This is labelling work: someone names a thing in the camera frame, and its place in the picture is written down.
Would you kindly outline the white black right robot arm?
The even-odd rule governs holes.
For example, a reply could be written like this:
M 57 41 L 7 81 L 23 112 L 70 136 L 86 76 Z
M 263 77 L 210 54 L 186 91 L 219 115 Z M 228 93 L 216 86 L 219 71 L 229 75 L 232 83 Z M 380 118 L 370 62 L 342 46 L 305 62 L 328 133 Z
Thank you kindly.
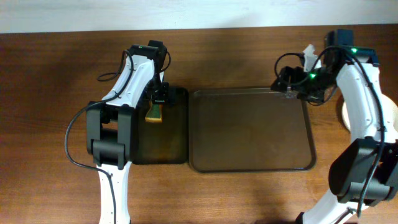
M 397 194 L 397 131 L 392 113 L 382 105 L 376 52 L 332 45 L 315 55 L 309 45 L 296 56 L 301 66 L 276 71 L 272 90 L 292 90 L 298 99 L 320 106 L 328 101 L 327 89 L 339 88 L 348 112 L 351 144 L 330 167 L 328 191 L 295 221 L 344 223 Z

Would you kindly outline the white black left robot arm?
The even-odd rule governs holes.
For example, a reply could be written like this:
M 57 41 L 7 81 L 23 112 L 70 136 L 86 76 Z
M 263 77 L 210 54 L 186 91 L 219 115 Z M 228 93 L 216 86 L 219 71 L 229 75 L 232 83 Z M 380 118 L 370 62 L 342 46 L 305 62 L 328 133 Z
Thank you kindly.
M 162 120 L 162 107 L 171 103 L 164 72 L 171 63 L 166 46 L 156 40 L 134 44 L 122 53 L 115 73 L 98 81 L 116 79 L 101 101 L 86 111 L 87 151 L 98 170 L 101 192 L 100 223 L 130 223 L 127 207 L 128 176 L 139 145 L 139 106 L 149 105 L 149 121 Z

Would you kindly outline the yellow green sponge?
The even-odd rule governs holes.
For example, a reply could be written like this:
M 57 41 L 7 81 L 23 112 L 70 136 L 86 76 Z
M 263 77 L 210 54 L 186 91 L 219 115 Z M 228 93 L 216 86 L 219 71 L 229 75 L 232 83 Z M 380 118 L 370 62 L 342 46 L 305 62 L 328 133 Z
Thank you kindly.
M 162 105 L 150 104 L 149 110 L 145 116 L 145 121 L 148 123 L 161 123 Z

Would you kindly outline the pink white plate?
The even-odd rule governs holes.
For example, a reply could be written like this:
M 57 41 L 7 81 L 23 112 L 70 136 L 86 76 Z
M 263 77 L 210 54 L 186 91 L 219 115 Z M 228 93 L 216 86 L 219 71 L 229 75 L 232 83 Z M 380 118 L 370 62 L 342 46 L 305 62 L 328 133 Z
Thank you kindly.
M 390 122 L 394 129 L 397 131 L 397 105 L 386 95 L 382 96 L 382 106 L 383 108 L 387 111 L 387 119 L 388 122 Z M 341 109 L 341 115 L 343 119 L 343 124 L 345 128 L 348 131 L 351 131 L 350 129 L 350 123 L 349 123 L 349 117 L 348 117 L 348 111 L 346 109 L 346 103 L 343 103 L 342 109 Z

